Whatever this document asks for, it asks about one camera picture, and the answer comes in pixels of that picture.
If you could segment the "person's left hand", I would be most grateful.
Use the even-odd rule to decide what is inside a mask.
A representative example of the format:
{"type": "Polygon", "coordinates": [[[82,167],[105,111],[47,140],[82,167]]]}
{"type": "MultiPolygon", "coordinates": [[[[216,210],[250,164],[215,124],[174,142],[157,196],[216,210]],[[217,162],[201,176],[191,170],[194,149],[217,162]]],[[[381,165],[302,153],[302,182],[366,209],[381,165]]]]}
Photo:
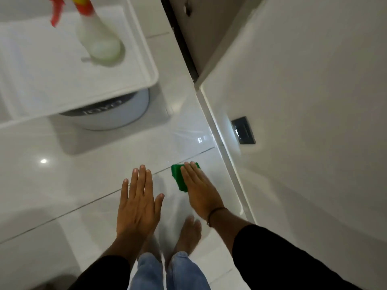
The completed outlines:
{"type": "Polygon", "coordinates": [[[153,205],[153,179],[150,170],[147,170],[147,186],[142,199],[137,198],[137,180],[139,168],[134,168],[132,176],[129,180],[128,201],[126,205],[121,205],[120,201],[117,215],[117,236],[123,235],[125,232],[139,234],[143,238],[152,235],[155,231],[161,215],[154,215],[153,205]]]}

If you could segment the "person's right hand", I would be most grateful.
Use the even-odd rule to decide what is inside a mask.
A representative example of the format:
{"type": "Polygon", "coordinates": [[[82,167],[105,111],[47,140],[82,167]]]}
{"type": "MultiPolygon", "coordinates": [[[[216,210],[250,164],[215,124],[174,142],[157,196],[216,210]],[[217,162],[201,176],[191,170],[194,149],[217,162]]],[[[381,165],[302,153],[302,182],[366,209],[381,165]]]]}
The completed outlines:
{"type": "Polygon", "coordinates": [[[215,186],[209,180],[209,188],[188,193],[191,207],[197,215],[209,223],[211,214],[225,206],[215,186]]]}

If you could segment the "person's left foot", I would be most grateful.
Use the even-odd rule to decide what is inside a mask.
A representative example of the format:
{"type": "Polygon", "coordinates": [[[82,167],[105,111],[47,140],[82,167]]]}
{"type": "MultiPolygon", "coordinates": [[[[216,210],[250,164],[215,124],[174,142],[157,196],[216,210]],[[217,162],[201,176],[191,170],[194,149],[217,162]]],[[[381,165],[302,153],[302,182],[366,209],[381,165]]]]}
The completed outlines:
{"type": "Polygon", "coordinates": [[[159,243],[154,236],[154,234],[150,235],[143,243],[140,252],[137,256],[137,261],[139,260],[140,256],[144,253],[150,253],[152,254],[160,263],[162,263],[162,254],[160,251],[159,243]]]}

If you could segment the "person's right foot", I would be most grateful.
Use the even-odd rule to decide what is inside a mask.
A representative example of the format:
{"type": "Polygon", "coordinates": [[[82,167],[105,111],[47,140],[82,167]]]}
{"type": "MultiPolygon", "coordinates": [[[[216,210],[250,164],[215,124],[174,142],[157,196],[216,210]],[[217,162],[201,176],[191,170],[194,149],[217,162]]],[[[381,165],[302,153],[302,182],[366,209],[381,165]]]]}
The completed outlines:
{"type": "Polygon", "coordinates": [[[186,218],[179,239],[173,249],[172,255],[183,252],[191,255],[202,237],[202,225],[193,215],[186,218]]]}

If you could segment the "light blue jeans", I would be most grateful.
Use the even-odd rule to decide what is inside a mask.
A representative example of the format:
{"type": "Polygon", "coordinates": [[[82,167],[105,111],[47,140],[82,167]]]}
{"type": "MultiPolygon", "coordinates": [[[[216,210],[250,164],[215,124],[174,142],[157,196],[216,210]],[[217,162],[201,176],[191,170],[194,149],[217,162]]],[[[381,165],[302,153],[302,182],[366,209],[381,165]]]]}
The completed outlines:
{"type": "Polygon", "coordinates": [[[128,290],[211,290],[201,269],[186,252],[177,252],[166,271],[164,289],[163,266],[152,253],[140,255],[137,271],[128,290]]]}

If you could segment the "brown door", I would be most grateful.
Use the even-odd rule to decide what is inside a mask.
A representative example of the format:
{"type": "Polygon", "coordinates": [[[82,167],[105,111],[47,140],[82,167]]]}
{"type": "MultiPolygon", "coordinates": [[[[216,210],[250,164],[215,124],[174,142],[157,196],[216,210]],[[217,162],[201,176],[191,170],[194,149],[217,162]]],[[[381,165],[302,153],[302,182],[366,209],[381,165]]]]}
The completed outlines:
{"type": "Polygon", "coordinates": [[[168,1],[200,77],[237,14],[250,0],[190,0],[190,17],[183,12],[185,0],[168,1]]]}

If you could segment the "round grey white bucket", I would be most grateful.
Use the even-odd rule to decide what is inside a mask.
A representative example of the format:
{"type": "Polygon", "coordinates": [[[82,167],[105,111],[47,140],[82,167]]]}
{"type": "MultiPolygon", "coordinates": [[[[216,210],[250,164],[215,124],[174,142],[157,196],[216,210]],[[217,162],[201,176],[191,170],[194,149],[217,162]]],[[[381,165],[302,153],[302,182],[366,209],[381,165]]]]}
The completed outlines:
{"type": "Polygon", "coordinates": [[[147,110],[149,89],[121,95],[92,105],[60,113],[75,125],[90,131],[106,131],[139,119],[147,110]]]}

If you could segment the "white spray bottle red trigger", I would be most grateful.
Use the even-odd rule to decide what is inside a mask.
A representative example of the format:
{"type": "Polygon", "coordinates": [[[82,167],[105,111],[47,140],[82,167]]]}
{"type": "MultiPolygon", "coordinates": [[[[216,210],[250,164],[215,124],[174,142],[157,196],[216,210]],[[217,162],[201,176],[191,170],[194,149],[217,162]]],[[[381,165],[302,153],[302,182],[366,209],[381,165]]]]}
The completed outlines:
{"type": "MultiPolygon", "coordinates": [[[[61,19],[65,0],[49,0],[52,5],[51,25],[61,19]]],[[[77,38],[91,58],[103,64],[116,62],[122,54],[122,41],[98,16],[90,0],[71,0],[80,15],[77,38]]]]}

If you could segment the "dark wall switch plate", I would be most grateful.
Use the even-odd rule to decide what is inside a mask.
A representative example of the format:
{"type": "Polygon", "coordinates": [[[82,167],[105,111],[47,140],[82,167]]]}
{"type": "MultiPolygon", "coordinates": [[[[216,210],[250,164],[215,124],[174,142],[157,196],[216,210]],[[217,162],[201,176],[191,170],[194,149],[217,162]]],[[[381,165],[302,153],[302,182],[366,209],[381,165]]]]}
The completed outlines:
{"type": "Polygon", "coordinates": [[[254,134],[246,116],[232,120],[231,125],[240,145],[256,144],[254,134]]]}

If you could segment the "person's right forearm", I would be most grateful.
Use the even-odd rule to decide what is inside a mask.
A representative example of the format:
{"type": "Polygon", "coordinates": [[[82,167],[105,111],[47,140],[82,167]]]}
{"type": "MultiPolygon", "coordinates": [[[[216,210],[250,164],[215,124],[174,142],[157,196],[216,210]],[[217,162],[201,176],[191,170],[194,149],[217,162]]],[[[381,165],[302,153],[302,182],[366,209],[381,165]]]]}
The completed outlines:
{"type": "Polygon", "coordinates": [[[251,290],[361,290],[286,239],[220,209],[208,225],[251,290]]]}

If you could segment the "person's left forearm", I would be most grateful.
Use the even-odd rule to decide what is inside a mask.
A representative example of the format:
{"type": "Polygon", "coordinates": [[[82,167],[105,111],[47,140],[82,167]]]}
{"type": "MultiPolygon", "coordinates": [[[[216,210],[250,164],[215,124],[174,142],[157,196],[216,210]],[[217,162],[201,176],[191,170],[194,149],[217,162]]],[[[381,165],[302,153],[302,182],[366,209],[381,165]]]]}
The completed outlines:
{"type": "Polygon", "coordinates": [[[119,234],[68,290],[127,290],[134,262],[151,236],[131,230],[119,234]]]}

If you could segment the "white plastic tray table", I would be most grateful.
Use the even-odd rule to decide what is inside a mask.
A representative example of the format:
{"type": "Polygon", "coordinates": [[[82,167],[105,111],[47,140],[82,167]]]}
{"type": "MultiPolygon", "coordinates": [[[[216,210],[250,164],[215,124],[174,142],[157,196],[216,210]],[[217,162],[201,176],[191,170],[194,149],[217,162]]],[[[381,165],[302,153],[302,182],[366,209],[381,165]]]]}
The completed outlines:
{"type": "Polygon", "coordinates": [[[159,73],[131,0],[91,0],[122,41],[117,62],[92,59],[68,2],[56,27],[49,0],[0,0],[0,128],[153,87],[159,73]]]}

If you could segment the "person's foot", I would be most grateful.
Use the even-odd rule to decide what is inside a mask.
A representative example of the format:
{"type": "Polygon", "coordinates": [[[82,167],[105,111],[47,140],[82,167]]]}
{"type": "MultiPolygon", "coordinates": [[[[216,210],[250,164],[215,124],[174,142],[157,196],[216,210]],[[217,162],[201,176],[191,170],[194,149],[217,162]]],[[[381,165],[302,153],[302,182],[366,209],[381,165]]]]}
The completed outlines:
{"type": "Polygon", "coordinates": [[[186,218],[179,239],[173,249],[172,255],[183,252],[191,255],[202,237],[202,225],[193,215],[186,218]]]}
{"type": "Polygon", "coordinates": [[[139,260],[140,256],[144,253],[150,253],[152,254],[160,263],[162,263],[162,254],[160,251],[159,243],[154,236],[154,234],[150,235],[143,243],[140,252],[137,256],[137,261],[139,260]]]}

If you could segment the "green cleaning cloth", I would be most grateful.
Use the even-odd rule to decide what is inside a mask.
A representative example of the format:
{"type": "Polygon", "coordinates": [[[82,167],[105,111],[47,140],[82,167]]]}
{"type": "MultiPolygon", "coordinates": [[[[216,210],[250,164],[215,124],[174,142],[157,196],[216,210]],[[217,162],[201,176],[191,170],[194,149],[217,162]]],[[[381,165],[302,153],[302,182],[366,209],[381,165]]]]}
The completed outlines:
{"type": "Polygon", "coordinates": [[[186,186],[186,183],[184,181],[184,178],[181,173],[181,167],[183,167],[184,164],[175,164],[171,166],[171,173],[172,177],[176,181],[176,184],[178,186],[178,189],[184,193],[188,192],[188,188],[186,186]]]}

